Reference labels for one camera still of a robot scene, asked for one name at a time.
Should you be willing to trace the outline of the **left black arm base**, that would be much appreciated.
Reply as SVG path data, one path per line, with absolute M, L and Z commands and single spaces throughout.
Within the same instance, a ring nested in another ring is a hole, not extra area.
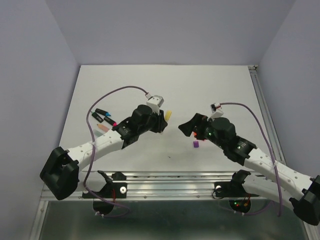
M 117 202 L 127 197 L 127 177 L 122 172 L 115 172 L 110 176 L 98 170 L 95 176 L 100 179 L 89 181 L 93 189 L 82 192 L 84 199 L 93 200 L 92 208 L 97 216 L 102 218 L 119 218 L 128 215 L 129 207 Z

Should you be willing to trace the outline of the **aluminium rail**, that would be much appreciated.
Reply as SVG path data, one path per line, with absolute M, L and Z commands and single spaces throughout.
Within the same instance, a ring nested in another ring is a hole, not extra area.
M 266 98 L 264 96 L 262 86 L 259 80 L 258 72 L 257 72 L 257 66 L 255 65 L 249 65 L 248 71 L 251 77 L 251 81 L 255 90 L 255 94 L 257 96 L 259 108 L 262 114 L 264 126 L 266 128 L 266 132 L 269 138 L 270 146 L 272 148 L 272 152 L 275 156 L 275 159 L 282 164 L 286 165 L 286 160 L 283 155 L 283 151 L 281 148 L 281 144 L 273 123 L 272 116 L 270 114 L 268 104 L 266 102 Z
M 94 179 L 95 172 L 90 173 L 89 183 Z M 127 194 L 125 201 L 152 201 L 152 200 L 210 200 L 215 182 L 229 182 L 235 172 L 209 171 L 209 172 L 122 172 L 126 176 Z M 273 201 L 278 200 L 277 184 L 266 176 L 251 171 L 251 176 L 245 180 L 244 189 L 256 194 L 258 197 Z

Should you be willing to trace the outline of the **translucent highlighter orange ink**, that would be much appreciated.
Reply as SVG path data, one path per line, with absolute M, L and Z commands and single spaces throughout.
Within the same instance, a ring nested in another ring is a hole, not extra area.
M 103 125 L 103 124 L 101 124 L 101 123 L 98 123 L 98 124 L 97 124 L 97 127 L 98 127 L 100 130 L 102 130 L 103 132 L 105 132 L 105 133 L 110 130 L 107 126 L 105 126 L 105 125 Z

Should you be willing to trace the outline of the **yellow translucent highlighter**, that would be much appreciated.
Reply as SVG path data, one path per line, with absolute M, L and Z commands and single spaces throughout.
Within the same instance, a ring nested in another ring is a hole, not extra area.
M 170 120 L 171 115 L 172 115 L 172 111 L 171 110 L 167 110 L 165 115 L 164 115 L 164 120 L 166 122 L 168 122 Z

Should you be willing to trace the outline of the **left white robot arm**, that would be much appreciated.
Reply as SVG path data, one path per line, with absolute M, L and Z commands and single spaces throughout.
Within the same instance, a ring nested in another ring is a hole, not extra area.
M 64 200 L 80 186 L 80 172 L 93 161 L 137 142 L 146 132 L 162 133 L 168 126 L 162 109 L 154 112 L 141 104 L 107 133 L 77 147 L 64 150 L 56 147 L 50 153 L 40 178 L 57 200 Z

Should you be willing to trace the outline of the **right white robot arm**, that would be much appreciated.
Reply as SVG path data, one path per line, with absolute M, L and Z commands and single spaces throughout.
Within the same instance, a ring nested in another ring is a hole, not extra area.
M 192 133 L 200 140 L 211 141 L 220 147 L 223 154 L 231 161 L 254 170 L 277 186 L 286 190 L 291 197 L 289 202 L 297 217 L 310 225 L 320 223 L 320 178 L 311 177 L 273 161 L 252 142 L 240 137 L 235 126 L 224 117 L 214 120 L 199 113 L 178 127 L 189 137 Z

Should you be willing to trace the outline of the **translucent highlighter mint green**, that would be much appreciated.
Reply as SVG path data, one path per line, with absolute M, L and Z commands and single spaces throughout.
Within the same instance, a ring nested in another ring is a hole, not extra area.
M 93 130 L 93 134 L 94 134 L 94 136 L 97 137 L 97 138 L 104 135 L 103 132 L 101 132 L 101 131 L 99 131 L 99 130 L 96 130 L 96 129 Z

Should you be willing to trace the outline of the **purple highlighter cap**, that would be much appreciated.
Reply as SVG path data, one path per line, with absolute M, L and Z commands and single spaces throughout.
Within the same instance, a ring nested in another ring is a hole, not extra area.
M 193 141 L 193 147 L 198 148 L 199 147 L 199 142 L 198 141 Z

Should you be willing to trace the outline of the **black highlighter pink cap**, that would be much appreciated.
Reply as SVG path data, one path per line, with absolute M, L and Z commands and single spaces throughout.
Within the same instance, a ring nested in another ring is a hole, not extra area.
M 104 118 L 104 121 L 106 121 L 109 125 L 111 125 L 111 126 L 116 126 L 117 125 L 117 123 L 114 121 L 114 120 L 112 120 L 110 117 L 108 117 L 108 116 L 105 116 Z

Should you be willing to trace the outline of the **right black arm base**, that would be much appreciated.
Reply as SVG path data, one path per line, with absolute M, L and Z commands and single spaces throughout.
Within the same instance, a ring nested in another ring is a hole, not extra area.
M 251 209 L 251 197 L 258 197 L 259 195 L 247 192 L 243 184 L 245 180 L 252 174 L 246 170 L 239 170 L 232 175 L 230 181 L 218 181 L 214 183 L 212 198 L 221 200 L 229 198 L 229 206 L 231 209 L 239 214 L 245 216 L 253 216 L 254 213 L 249 213 Z

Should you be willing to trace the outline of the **aluminium right rail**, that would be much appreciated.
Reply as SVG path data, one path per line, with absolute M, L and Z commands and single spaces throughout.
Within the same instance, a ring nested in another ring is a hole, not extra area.
M 266 128 L 266 132 L 269 138 L 270 146 L 272 148 L 272 152 L 275 156 L 275 159 L 282 164 L 286 165 L 286 160 L 283 155 L 283 151 L 281 148 L 281 144 L 273 123 L 272 116 L 270 114 L 268 104 L 266 102 L 266 98 L 264 96 L 262 86 L 259 80 L 258 72 L 257 72 L 257 66 L 255 65 L 249 65 L 248 71 L 251 77 L 251 81 L 255 90 L 255 94 L 257 96 L 259 108 L 262 114 L 264 126 Z

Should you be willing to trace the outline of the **black highlighter green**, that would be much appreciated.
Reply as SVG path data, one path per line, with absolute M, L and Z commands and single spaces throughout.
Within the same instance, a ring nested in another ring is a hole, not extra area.
M 96 113 L 96 112 L 91 112 L 91 116 L 92 116 L 95 120 L 97 120 L 99 123 L 102 123 L 102 122 L 104 121 L 104 119 L 103 119 L 101 116 L 99 116 L 99 114 Z

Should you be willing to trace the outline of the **black highlighter blue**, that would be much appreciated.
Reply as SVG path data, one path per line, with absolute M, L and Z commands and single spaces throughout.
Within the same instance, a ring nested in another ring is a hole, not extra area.
M 108 111 L 102 110 L 100 108 L 96 108 L 95 112 L 97 114 L 101 114 L 101 115 L 106 116 L 106 117 L 110 117 L 111 116 L 111 114 Z

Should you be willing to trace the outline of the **aluminium front rail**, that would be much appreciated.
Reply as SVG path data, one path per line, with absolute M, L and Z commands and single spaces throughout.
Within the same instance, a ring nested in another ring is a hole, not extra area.
M 94 179 L 95 172 L 90 173 L 89 183 Z M 125 201 L 152 201 L 152 200 L 210 200 L 215 182 L 229 182 L 235 172 L 209 171 L 209 172 L 122 172 L 126 176 L 127 194 Z M 256 194 L 258 197 L 273 201 L 278 200 L 277 184 L 266 176 L 251 171 L 251 176 L 245 180 L 244 189 Z

